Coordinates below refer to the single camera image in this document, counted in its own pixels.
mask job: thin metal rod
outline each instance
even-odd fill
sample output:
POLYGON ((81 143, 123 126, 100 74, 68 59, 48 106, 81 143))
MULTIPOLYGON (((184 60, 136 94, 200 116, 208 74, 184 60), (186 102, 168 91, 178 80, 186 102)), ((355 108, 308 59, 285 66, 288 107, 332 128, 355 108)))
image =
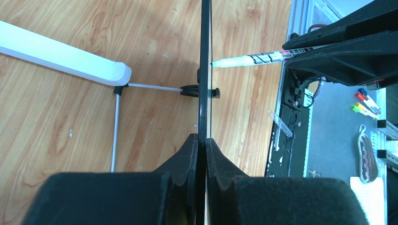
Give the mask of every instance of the thin metal rod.
POLYGON ((171 90, 171 91, 183 91, 181 88, 169 88, 169 87, 162 87, 162 86, 155 86, 155 85, 148 85, 148 84, 140 84, 140 83, 129 83, 129 87, 139 87, 139 88, 152 88, 152 89, 159 89, 159 90, 171 90))
POLYGON ((116 164, 117 130, 119 128, 119 108, 120 108, 120 95, 116 94, 115 131, 113 134, 111 173, 115 172, 115 164, 116 164))

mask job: white plastic arm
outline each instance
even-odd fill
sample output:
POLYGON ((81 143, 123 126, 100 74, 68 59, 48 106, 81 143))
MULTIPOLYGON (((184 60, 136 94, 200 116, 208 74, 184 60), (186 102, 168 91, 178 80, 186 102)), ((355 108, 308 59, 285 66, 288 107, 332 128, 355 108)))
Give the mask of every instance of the white plastic arm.
POLYGON ((131 69, 59 41, 0 21, 0 53, 111 86, 123 86, 131 69))

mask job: wooden floor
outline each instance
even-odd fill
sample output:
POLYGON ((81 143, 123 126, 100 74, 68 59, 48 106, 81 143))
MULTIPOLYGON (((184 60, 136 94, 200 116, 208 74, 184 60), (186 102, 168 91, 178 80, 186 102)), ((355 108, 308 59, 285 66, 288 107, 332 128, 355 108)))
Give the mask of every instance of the wooden floor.
MULTIPOLYGON (((290 0, 213 0, 213 58, 278 50, 290 0)), ((0 20, 115 61, 131 82, 196 84, 200 0, 3 0, 0 20)), ((215 68, 212 135, 224 154, 262 176, 280 64, 215 68)), ((0 55, 0 224, 20 224, 48 176, 107 172, 111 87, 0 55)), ((116 170, 151 171, 197 132, 198 100, 128 88, 121 97, 116 170)))

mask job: white marker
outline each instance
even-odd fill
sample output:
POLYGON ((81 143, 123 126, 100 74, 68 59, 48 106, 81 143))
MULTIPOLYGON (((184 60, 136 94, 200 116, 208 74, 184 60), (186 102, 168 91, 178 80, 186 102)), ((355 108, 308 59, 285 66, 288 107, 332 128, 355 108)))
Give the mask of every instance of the white marker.
POLYGON ((280 50, 276 52, 259 53, 253 55, 244 55, 234 58, 226 58, 212 62, 213 67, 247 67, 261 64, 270 64, 276 62, 286 62, 291 57, 314 50, 317 48, 325 47, 326 45, 320 45, 309 48, 296 48, 291 50, 280 50))

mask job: wooden table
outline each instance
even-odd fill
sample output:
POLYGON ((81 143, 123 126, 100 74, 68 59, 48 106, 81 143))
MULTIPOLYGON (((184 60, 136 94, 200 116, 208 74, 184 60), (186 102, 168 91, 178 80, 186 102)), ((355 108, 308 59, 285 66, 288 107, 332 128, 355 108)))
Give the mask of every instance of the wooden table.
MULTIPOLYGON (((281 48, 290 0, 213 0, 215 60, 281 48)), ((200 0, 3 0, 0 20, 122 61, 131 82, 196 84, 200 0)), ((215 68, 212 133, 244 172, 263 176, 280 64, 215 68)), ((108 172, 113 88, 0 55, 0 224, 19 224, 48 176, 108 172)), ((152 171, 197 132, 198 100, 127 88, 116 170, 152 171)))

